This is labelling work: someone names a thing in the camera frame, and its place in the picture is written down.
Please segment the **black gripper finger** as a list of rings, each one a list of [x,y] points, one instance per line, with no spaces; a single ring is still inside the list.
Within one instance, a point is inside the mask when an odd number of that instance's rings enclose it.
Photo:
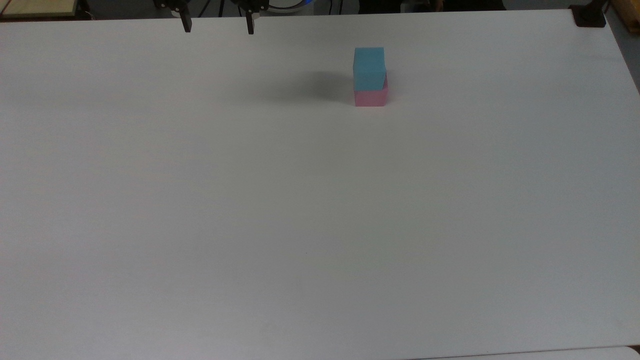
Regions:
[[[249,35],[253,35],[255,33],[255,20],[260,18],[261,13],[268,9],[268,1],[236,0],[235,4],[244,11],[247,23],[247,32]]]
[[[174,18],[179,18],[183,30],[189,34],[193,25],[189,2],[189,0],[153,0],[153,5],[156,9],[167,10]]]

